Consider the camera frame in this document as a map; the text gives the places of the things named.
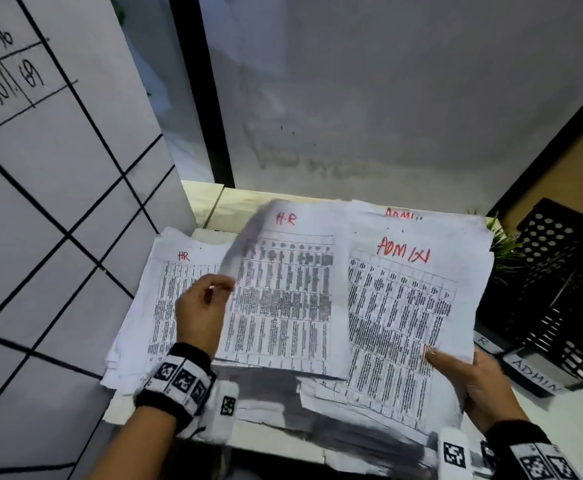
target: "paper stack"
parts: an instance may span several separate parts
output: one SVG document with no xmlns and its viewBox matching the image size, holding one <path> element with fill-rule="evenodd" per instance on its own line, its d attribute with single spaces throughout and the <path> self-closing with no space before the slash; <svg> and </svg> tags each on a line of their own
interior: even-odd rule
<svg viewBox="0 0 583 480">
<path fill-rule="evenodd" d="M 214 364 L 240 384 L 238 417 L 421 476 L 435 465 L 435 433 L 462 417 L 424 352 L 471 361 L 492 238 L 479 216 L 358 201 L 272 201 L 231 246 L 167 229 L 103 384 L 138 387 L 175 339 L 180 293 L 207 272 L 229 274 L 236 290 Z"/>
</svg>

